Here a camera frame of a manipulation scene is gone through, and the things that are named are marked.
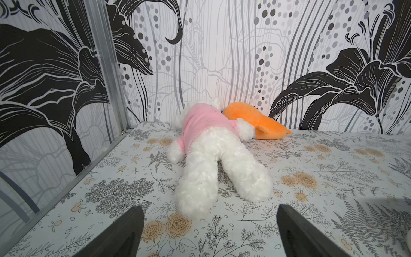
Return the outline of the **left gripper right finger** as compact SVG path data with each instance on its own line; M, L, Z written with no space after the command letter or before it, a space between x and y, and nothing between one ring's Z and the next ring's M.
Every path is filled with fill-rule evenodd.
M290 205L279 205L276 218L284 251L288 257L348 256Z

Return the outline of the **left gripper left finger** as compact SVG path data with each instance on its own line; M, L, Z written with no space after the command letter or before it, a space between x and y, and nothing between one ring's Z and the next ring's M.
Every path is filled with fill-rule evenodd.
M74 257L135 257L143 228L143 209L133 206Z

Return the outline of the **orange plush toy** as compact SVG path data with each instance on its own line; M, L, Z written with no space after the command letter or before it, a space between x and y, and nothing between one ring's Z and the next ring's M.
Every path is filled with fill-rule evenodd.
M284 125L263 115L257 108L247 103L234 102L225 108L223 114L229 120L237 120L238 118L242 118L254 126L255 139L277 140L282 139L286 135L292 133Z

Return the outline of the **white plush bear pink shirt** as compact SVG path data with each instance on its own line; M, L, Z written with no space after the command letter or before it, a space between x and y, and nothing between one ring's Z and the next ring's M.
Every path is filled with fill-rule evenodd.
M188 219L202 217L218 195L218 164L239 196L259 203L269 198L273 181L267 168L244 145L255 136L255 127L222 113L218 97L185 106L172 125L181 135L168 149L172 164L185 161L177 194L178 211Z

